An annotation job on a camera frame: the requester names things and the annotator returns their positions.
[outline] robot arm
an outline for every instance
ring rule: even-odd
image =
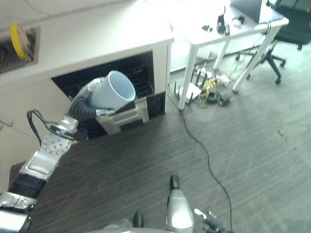
[[[32,222],[28,213],[54,172],[59,159],[71,147],[78,121],[64,116],[43,140],[41,148],[22,166],[8,191],[0,196],[0,232],[26,232]]]
[[[42,140],[40,150],[22,166],[18,177],[1,194],[0,233],[27,232],[32,222],[29,213],[59,159],[75,140],[79,121],[114,114],[134,98],[132,83],[117,71],[111,71],[107,77],[94,79],[81,88],[68,113],[57,124],[49,128],[46,126],[50,133]]]

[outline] computer monitor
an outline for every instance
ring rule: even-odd
[[[283,18],[275,10],[262,5],[262,0],[231,0],[231,6],[246,14],[256,23],[267,23]]]

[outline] gray carpet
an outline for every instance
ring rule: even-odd
[[[311,46],[297,51],[278,44],[275,54],[288,57],[281,85],[263,64],[228,107],[192,103],[184,111],[230,194],[236,233],[311,232]],[[229,74],[235,65],[234,57],[227,57],[220,71]],[[182,75],[173,74],[171,83],[181,82]],[[211,210],[229,228],[227,198],[208,172],[204,151],[167,99],[164,116],[73,146],[40,195],[30,232],[83,233],[131,219],[136,210],[144,212],[146,227],[164,229],[173,172],[190,205]],[[195,217],[195,222],[196,232],[203,233],[201,220]]]

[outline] cord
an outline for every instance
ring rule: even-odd
[[[38,13],[46,14],[47,16],[52,16],[52,15],[50,15],[50,14],[47,13],[47,12],[40,11],[40,10],[36,9],[35,7],[33,7],[33,6],[29,3],[29,0],[24,0],[24,2],[25,2],[31,9],[33,9],[34,11],[36,11],[36,12],[38,12]]]
[[[33,110],[30,110],[30,111],[27,112],[27,119],[28,119],[28,123],[30,125],[30,128],[33,130],[36,138],[39,141],[40,146],[42,144],[42,140],[41,140],[41,137],[40,137],[40,135],[38,133],[37,128],[34,125],[33,114],[35,114],[40,119],[40,121],[44,124],[45,128],[48,131],[50,131],[51,133],[53,133],[53,134],[55,134],[55,135],[57,135],[59,137],[65,138],[65,139],[73,140],[71,137],[66,137],[64,135],[59,134],[58,132],[55,132],[55,131],[51,130],[50,127],[48,126],[48,124],[57,125],[57,123],[54,122],[54,121],[47,121],[46,119],[44,119],[43,115],[38,110],[33,109]]]
[[[268,26],[268,30],[269,30],[269,31],[268,31],[267,33],[269,33],[270,30],[271,30],[271,23],[268,24],[268,25],[270,25],[270,27]],[[253,46],[248,50],[248,52],[250,52],[251,50],[254,49],[255,44],[256,44],[262,37],[263,37],[263,34],[261,34],[261,36],[253,43]],[[231,78],[232,74],[234,74],[235,71],[237,71],[237,68],[244,62],[244,60],[245,60],[245,58],[246,58],[246,55],[247,55],[247,54],[244,54],[243,59],[235,66],[234,70],[230,73],[229,79]]]
[[[174,101],[171,99],[171,97],[169,95],[167,95],[168,98],[170,99],[170,101],[173,103],[173,105],[178,109],[177,105],[174,103]],[[207,167],[208,167],[208,170],[209,170],[209,173],[211,174],[211,176],[213,177],[213,179],[217,182],[217,184],[219,184],[219,186],[223,189],[228,201],[229,201],[229,205],[230,205],[230,228],[231,230],[233,231],[232,229],[232,204],[231,204],[231,199],[230,199],[230,196],[226,190],[226,188],[224,187],[224,185],[220,182],[220,180],[214,175],[214,173],[212,172],[212,169],[210,167],[210,162],[209,162],[209,152],[208,152],[208,149],[206,148],[206,146],[204,146],[204,144],[199,140],[197,139],[195,136],[192,135],[192,133],[189,131],[188,129],[188,126],[187,126],[187,123],[186,123],[186,119],[185,119],[185,116],[184,116],[184,113],[181,112],[181,116],[183,118],[183,122],[184,122],[184,126],[185,126],[185,129],[187,131],[187,134],[197,143],[199,144],[202,149],[205,150],[205,153],[207,155]]]

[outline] computer mouse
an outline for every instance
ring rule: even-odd
[[[239,21],[237,18],[234,18],[233,20],[232,20],[232,23],[233,23],[233,25],[236,27],[236,28],[240,28],[241,27],[241,21]]]

